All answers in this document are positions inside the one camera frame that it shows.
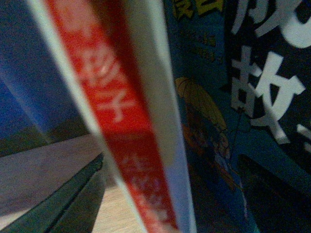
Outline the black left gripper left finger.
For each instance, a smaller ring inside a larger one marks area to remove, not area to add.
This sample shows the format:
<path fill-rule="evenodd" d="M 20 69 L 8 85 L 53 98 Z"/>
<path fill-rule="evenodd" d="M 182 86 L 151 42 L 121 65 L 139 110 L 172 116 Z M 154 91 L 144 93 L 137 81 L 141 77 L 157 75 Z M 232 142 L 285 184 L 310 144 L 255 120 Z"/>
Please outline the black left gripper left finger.
<path fill-rule="evenodd" d="M 90 233 L 105 192 L 104 156 L 99 154 L 2 233 Z"/>

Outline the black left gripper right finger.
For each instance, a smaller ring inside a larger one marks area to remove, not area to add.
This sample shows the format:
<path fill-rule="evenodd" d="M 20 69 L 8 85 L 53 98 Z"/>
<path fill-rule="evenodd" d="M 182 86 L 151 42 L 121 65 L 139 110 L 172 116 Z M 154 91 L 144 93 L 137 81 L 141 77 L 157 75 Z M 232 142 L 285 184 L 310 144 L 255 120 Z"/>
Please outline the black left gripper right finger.
<path fill-rule="evenodd" d="M 248 207 L 262 233 L 309 233 L 311 196 L 244 154 L 237 162 Z"/>

